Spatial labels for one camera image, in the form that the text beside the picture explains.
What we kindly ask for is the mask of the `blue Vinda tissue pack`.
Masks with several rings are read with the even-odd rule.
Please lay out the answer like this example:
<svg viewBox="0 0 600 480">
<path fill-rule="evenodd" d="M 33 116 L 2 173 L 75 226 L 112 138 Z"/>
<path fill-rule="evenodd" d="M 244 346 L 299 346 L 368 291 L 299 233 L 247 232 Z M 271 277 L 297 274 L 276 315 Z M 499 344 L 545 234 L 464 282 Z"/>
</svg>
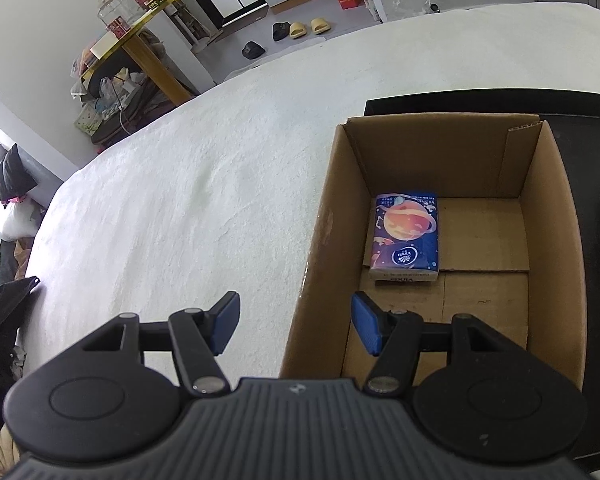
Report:
<svg viewBox="0 0 600 480">
<path fill-rule="evenodd" d="M 376 196 L 368 270 L 374 282 L 434 282 L 438 278 L 437 196 Z"/>
</svg>

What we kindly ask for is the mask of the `brown cardboard box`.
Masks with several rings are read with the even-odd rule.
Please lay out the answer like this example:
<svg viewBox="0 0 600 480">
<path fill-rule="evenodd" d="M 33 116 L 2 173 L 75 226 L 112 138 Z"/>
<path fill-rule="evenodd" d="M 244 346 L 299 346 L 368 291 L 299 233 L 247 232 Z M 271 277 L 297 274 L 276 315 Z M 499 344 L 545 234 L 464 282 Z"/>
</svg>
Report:
<svg viewBox="0 0 600 480">
<path fill-rule="evenodd" d="M 376 284 L 372 209 L 391 192 L 439 204 L 432 283 Z M 373 365 L 350 324 L 364 290 L 428 321 L 470 313 L 581 385 L 586 287 L 576 208 L 550 125 L 527 114 L 404 114 L 338 126 L 280 374 L 352 377 Z"/>
</svg>

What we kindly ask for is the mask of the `clutter pile under table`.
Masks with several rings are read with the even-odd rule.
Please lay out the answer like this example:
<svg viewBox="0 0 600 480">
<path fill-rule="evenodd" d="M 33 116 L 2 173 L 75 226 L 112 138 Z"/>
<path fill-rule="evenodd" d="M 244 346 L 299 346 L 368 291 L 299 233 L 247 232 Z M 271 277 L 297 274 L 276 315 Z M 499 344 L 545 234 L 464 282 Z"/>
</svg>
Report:
<svg viewBox="0 0 600 480">
<path fill-rule="evenodd" d="M 107 58 L 74 90 L 81 110 L 73 125 L 101 153 L 175 106 L 125 52 Z"/>
</svg>

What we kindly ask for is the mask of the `black slipper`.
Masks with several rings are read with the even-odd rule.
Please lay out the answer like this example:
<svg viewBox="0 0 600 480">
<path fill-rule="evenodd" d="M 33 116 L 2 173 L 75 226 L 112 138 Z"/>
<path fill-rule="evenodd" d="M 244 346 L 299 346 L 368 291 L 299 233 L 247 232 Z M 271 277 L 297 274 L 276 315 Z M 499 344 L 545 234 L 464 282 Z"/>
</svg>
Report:
<svg viewBox="0 0 600 480">
<path fill-rule="evenodd" d="M 242 48 L 242 56 L 249 61 L 256 60 L 265 54 L 265 48 L 255 41 L 248 41 Z"/>
<path fill-rule="evenodd" d="M 289 36 L 290 24 L 288 22 L 276 22 L 272 26 L 272 38 L 275 42 L 282 41 Z"/>
</svg>

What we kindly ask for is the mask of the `yellow side table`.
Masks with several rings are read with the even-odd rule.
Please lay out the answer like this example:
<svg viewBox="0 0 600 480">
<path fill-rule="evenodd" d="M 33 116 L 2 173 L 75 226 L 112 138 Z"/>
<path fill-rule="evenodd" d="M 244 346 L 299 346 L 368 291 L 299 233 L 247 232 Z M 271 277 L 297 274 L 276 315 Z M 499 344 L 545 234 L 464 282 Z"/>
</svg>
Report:
<svg viewBox="0 0 600 480">
<path fill-rule="evenodd" d="M 125 35 L 106 50 L 101 58 L 98 58 L 90 67 L 81 74 L 81 80 L 90 80 L 96 70 L 99 69 L 107 58 L 122 49 L 130 58 L 140 66 L 140 69 L 150 78 L 154 84 L 175 105 L 180 106 L 192 98 L 192 95 L 181 85 L 181 83 L 169 72 L 169 70 L 157 58 L 151 48 L 140 39 L 140 31 L 167 6 L 178 0 L 166 0 L 155 9 L 145 12 Z"/>
</svg>

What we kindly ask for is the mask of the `beige slipper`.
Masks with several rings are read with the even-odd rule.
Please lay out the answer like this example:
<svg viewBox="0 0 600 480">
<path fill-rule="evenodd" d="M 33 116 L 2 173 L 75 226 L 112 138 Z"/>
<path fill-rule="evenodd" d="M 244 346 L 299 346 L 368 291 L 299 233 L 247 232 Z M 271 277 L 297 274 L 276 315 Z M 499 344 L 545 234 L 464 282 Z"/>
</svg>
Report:
<svg viewBox="0 0 600 480">
<path fill-rule="evenodd" d="M 312 32 L 315 35 L 324 35 L 332 30 L 332 25 L 324 18 L 314 18 L 310 21 Z"/>
<path fill-rule="evenodd" d="M 291 23 L 289 26 L 289 37 L 293 40 L 300 39 L 306 36 L 307 33 L 306 25 L 300 22 Z"/>
</svg>

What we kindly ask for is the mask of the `black tray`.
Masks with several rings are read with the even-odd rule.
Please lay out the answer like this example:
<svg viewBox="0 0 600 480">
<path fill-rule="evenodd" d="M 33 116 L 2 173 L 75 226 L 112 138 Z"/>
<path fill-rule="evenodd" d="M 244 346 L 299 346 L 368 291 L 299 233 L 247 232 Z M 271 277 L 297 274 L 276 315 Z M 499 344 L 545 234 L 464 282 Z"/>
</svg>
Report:
<svg viewBox="0 0 600 480">
<path fill-rule="evenodd" d="M 583 393 L 588 421 L 574 455 L 600 468 L 600 93 L 554 89 L 474 89 L 386 96 L 367 116 L 427 112 L 531 113 L 550 123 L 580 226 L 588 304 Z"/>
</svg>

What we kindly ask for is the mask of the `glass jar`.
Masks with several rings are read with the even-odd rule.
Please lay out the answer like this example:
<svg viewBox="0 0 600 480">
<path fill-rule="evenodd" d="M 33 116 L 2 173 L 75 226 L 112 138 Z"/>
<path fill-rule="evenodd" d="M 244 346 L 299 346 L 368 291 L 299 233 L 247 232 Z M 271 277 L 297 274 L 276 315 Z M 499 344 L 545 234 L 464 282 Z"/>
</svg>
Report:
<svg viewBox="0 0 600 480">
<path fill-rule="evenodd" d="M 97 15 L 117 39 L 124 37 L 131 29 L 121 0 L 98 0 Z"/>
</svg>

